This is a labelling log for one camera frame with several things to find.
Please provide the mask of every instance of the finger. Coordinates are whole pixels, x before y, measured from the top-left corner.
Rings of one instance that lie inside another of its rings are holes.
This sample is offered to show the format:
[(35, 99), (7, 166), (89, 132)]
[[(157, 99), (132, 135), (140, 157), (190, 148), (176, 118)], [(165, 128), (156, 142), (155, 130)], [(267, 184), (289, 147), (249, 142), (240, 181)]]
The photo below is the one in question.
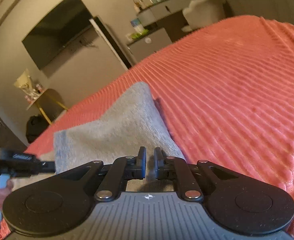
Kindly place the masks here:
[(13, 189), (13, 186), (14, 186), (13, 181), (12, 181), (11, 179), (8, 179), (8, 180), (7, 180), (7, 185), (6, 185), (6, 187), (7, 187), (8, 189), (12, 190), (12, 189)]
[(8, 188), (0, 188), (0, 198), (6, 198), (11, 193)]
[(0, 204), (0, 211), (2, 212), (3, 204)]

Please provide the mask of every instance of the bed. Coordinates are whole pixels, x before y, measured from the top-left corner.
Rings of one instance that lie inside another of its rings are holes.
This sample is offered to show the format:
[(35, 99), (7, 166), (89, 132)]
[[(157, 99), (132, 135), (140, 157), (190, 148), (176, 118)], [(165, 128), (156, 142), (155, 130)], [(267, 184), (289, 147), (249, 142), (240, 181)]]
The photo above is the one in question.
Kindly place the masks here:
[(54, 132), (98, 119), (138, 81), (189, 163), (207, 159), (294, 198), (293, 25), (241, 16), (198, 30), (73, 106), (27, 152), (52, 151)]

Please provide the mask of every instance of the tv screen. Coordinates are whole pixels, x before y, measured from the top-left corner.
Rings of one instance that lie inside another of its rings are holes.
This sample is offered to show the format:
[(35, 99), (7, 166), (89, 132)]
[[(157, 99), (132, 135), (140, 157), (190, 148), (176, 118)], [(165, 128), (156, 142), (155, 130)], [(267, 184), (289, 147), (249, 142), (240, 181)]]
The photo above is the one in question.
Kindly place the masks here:
[(22, 43), (42, 69), (63, 48), (91, 27), (92, 15), (81, 0), (63, 0), (23, 39)]

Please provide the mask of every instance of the backpack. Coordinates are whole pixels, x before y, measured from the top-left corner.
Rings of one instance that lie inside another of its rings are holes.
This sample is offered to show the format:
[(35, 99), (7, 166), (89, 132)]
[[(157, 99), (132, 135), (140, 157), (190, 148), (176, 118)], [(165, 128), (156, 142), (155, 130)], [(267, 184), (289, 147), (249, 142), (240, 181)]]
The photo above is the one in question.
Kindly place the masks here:
[(49, 126), (48, 122), (42, 115), (31, 116), (27, 122), (26, 137), (28, 143), (32, 143), (40, 134)]

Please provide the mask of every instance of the hand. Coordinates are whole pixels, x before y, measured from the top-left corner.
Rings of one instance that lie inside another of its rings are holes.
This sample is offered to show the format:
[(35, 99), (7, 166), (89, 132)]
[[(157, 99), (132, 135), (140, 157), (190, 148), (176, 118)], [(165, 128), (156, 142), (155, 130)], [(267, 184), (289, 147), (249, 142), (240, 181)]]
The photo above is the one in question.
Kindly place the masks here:
[(0, 188), (0, 210), (2, 210), (3, 201), (12, 192), (13, 182), (8, 179), (5, 188)]

